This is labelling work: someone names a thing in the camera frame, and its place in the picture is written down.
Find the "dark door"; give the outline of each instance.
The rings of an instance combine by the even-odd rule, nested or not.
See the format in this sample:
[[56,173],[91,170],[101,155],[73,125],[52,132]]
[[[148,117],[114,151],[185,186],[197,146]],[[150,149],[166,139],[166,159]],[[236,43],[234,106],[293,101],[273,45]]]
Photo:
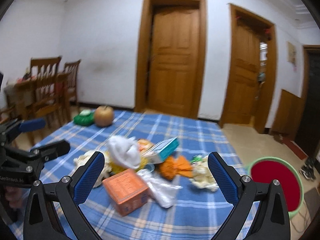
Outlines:
[[309,54],[308,95],[295,143],[311,157],[320,141],[320,54]]

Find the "plastic bag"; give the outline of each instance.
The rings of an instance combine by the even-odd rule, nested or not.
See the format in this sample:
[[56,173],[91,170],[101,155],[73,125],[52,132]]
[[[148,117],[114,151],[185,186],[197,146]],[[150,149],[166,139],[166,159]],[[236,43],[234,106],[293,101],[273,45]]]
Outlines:
[[173,206],[177,192],[182,188],[181,186],[173,185],[147,169],[142,169],[138,171],[137,174],[147,183],[152,193],[151,197],[154,198],[160,206],[164,208]]

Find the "red stool seat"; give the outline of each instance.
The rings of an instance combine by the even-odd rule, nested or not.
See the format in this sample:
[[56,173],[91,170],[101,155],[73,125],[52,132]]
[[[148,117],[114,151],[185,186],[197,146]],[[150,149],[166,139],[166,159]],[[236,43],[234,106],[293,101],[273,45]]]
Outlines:
[[288,211],[294,211],[300,204],[300,186],[295,175],[285,165],[275,161],[256,163],[251,169],[255,182],[271,183],[274,179],[280,181]]

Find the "door frame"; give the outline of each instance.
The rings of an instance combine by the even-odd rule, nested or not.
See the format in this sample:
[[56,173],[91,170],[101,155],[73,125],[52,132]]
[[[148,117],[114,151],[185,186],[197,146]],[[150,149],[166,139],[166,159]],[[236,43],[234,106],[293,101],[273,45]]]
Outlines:
[[202,93],[202,83],[204,76],[206,37],[207,37],[207,9],[206,0],[143,0],[141,24],[139,31],[139,44],[137,53],[137,73],[136,73],[136,90],[135,90],[135,107],[136,112],[143,112],[147,107],[147,71],[152,17],[155,6],[196,6],[200,13],[200,30],[199,30],[199,52],[197,61],[197,75],[195,80],[195,91],[193,104],[191,106],[190,118],[197,119]]
[[265,18],[254,14],[251,11],[248,11],[240,6],[230,4],[230,12],[231,12],[231,61],[230,61],[230,70],[229,70],[229,78],[228,78],[228,86],[226,91],[226,97],[223,105],[222,115],[219,121],[220,127],[223,127],[225,124],[226,110],[231,100],[231,92],[232,88],[230,85],[231,76],[235,75],[235,63],[236,63],[236,43],[233,42],[236,37],[236,25],[237,14],[244,15],[248,18],[253,19],[256,22],[259,22],[263,25],[266,25],[270,29],[271,41],[268,42],[268,59],[266,66],[266,81],[260,92],[260,100],[257,106],[257,111],[255,114],[255,129],[258,133],[263,133],[265,129],[265,125],[267,123],[273,92],[276,83],[276,68],[277,68],[277,47],[276,47],[276,31],[275,25],[266,20]]
[[308,88],[309,88],[309,54],[308,52],[317,52],[320,53],[320,45],[303,45],[303,58],[304,58],[304,71],[303,71],[303,85],[302,85],[302,92],[301,92],[301,98],[300,103],[297,108],[297,117],[293,120],[294,121],[294,129],[292,129],[292,133],[288,135],[288,138],[290,140],[294,140],[296,138],[304,107],[306,105],[307,101],[307,95],[308,95]]

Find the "metal screw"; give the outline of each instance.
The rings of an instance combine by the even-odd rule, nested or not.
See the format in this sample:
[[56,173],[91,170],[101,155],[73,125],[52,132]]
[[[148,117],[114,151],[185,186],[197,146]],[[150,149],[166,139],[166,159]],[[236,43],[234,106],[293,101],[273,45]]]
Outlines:
[[249,182],[251,179],[250,179],[249,176],[243,176],[243,177],[242,177],[242,180],[243,180],[244,182]]
[[40,181],[39,180],[36,180],[34,183],[33,183],[33,186],[39,186],[40,185]]
[[70,177],[69,177],[69,176],[64,176],[64,177],[62,178],[62,182],[63,182],[63,183],[67,183],[67,182],[69,182],[69,180],[70,180]]
[[273,180],[273,184],[275,184],[276,186],[279,186],[279,185],[280,185],[280,181],[277,180],[277,179],[274,179],[274,180]]
[[33,168],[31,166],[26,167],[27,172],[31,172],[32,170],[33,170]]

